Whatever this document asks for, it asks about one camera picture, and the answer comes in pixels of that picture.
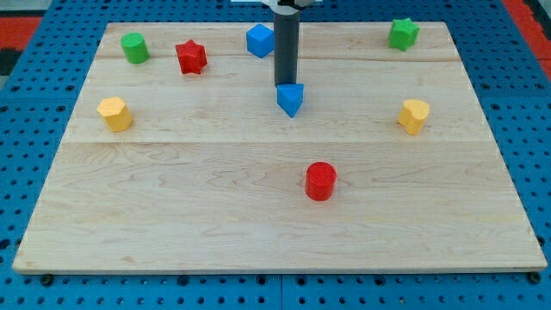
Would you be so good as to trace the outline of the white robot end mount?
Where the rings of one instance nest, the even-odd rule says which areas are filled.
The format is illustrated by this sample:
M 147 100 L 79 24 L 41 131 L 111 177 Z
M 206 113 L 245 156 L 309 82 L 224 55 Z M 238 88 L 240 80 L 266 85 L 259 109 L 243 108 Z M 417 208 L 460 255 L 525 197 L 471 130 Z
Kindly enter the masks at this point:
M 312 5 L 322 4 L 322 0 L 230 0 L 231 4 L 263 4 L 274 11 L 303 10 Z

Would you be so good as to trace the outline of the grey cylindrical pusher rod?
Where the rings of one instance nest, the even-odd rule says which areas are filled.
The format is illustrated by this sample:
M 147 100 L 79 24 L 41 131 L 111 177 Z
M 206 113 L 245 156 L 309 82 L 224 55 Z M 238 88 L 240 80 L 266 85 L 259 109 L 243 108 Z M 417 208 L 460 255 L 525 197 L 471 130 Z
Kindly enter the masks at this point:
M 295 84 L 297 78 L 300 36 L 300 12 L 290 15 L 274 14 L 275 85 Z

